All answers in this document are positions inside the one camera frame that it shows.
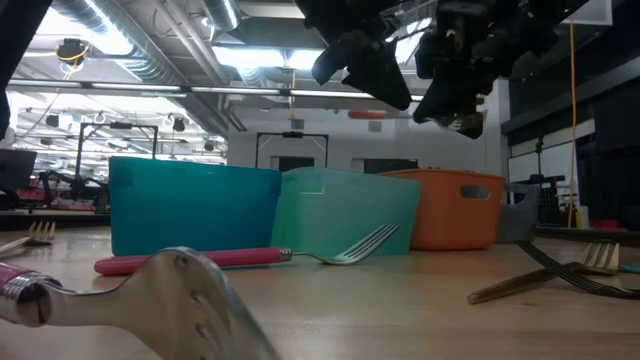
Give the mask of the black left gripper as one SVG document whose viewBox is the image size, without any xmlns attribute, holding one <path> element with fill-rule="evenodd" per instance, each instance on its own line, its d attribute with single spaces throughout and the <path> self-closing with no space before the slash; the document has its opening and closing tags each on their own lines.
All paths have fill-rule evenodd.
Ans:
<svg viewBox="0 0 640 360">
<path fill-rule="evenodd" d="M 326 84 L 347 68 L 344 84 L 367 93 L 398 110 L 412 102 L 396 60 L 396 43 L 385 43 L 391 25 L 383 13 L 400 5 L 400 0 L 294 0 L 304 15 L 306 28 L 315 30 L 329 45 L 315 60 L 312 76 Z M 374 43 L 358 53 L 357 42 L 343 37 L 363 33 Z"/>
</svg>

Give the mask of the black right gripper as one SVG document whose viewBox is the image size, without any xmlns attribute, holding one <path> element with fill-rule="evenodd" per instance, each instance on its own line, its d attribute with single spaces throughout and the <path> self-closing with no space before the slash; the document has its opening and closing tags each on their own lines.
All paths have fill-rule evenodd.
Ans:
<svg viewBox="0 0 640 360">
<path fill-rule="evenodd" d="M 505 19 L 498 0 L 440 1 L 436 30 L 425 33 L 417 48 L 417 75 L 434 80 L 414 111 L 418 124 L 435 123 L 467 138 L 484 131 L 486 111 L 478 95 L 493 90 L 500 76 L 491 32 Z"/>
</svg>

